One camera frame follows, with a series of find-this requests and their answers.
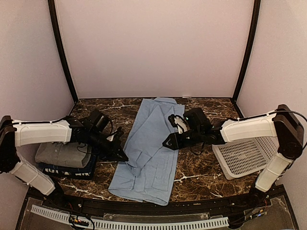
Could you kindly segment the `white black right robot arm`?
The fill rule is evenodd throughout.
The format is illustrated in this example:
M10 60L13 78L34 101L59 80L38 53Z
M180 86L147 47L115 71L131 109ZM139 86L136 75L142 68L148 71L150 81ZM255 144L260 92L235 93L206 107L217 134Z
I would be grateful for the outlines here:
M163 146L180 150L211 145L227 180L260 172L253 191L245 196L245 204L255 208L307 146L298 115L281 104L265 114L212 124L201 108L193 108L168 117L178 131L169 134Z

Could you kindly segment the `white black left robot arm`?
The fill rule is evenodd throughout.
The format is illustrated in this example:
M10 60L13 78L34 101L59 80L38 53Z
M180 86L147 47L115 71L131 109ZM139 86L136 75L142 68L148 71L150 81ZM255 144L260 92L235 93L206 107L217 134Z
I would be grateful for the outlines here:
M57 209L63 209L68 199L60 192L61 187L33 165L34 153L20 151L35 151L43 143L82 143L112 161L128 161L121 146L121 128L109 135L103 133L108 122L103 115L82 119L67 116L56 121L21 121L5 115L0 120L0 171L12 174L48 196Z

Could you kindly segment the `light blue long sleeve shirt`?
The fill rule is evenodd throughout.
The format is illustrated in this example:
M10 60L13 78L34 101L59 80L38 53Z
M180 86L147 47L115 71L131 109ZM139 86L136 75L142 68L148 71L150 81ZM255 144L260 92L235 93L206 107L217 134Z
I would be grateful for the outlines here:
M173 98L143 99L124 145L127 162L117 165L108 188L113 195L166 206L177 168L178 151L163 147L176 132L168 117L183 115L184 105Z

